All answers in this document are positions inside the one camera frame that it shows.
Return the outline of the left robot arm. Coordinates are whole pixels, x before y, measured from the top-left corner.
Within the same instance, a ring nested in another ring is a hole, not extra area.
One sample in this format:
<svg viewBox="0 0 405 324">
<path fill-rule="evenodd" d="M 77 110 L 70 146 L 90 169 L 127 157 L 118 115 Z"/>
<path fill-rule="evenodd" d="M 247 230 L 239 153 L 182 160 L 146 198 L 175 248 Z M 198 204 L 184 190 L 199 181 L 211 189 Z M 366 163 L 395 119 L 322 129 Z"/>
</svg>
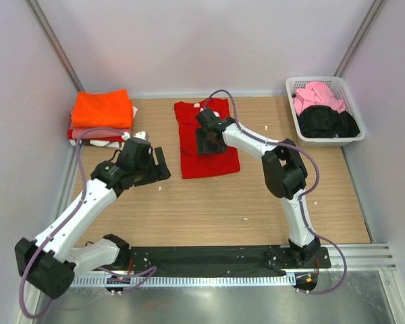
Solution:
<svg viewBox="0 0 405 324">
<path fill-rule="evenodd" d="M 170 178 L 163 150 L 131 137 L 117 158 L 99 163 L 71 205 L 35 239 L 15 246 L 22 279 L 51 299 L 62 296 L 80 275 L 102 266 L 124 269 L 130 245 L 113 234 L 83 248 L 74 244 L 88 226 L 124 191 Z"/>
</svg>

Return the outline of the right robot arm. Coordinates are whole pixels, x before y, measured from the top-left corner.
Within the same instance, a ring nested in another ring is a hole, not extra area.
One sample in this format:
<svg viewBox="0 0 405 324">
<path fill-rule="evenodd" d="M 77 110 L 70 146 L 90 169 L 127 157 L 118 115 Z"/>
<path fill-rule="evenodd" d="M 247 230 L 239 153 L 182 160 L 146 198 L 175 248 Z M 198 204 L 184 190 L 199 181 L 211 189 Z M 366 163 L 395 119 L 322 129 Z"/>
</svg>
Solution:
<svg viewBox="0 0 405 324">
<path fill-rule="evenodd" d="M 260 160 L 265 185 L 280 199 L 289 226 L 290 257 L 298 267 L 314 261 L 320 249 L 320 239 L 313 229 L 306 199 L 308 172 L 294 141 L 264 137 L 232 117 L 221 119 L 211 109 L 202 109 L 196 115 L 199 155 L 214 155 L 228 148 L 243 151 Z"/>
</svg>

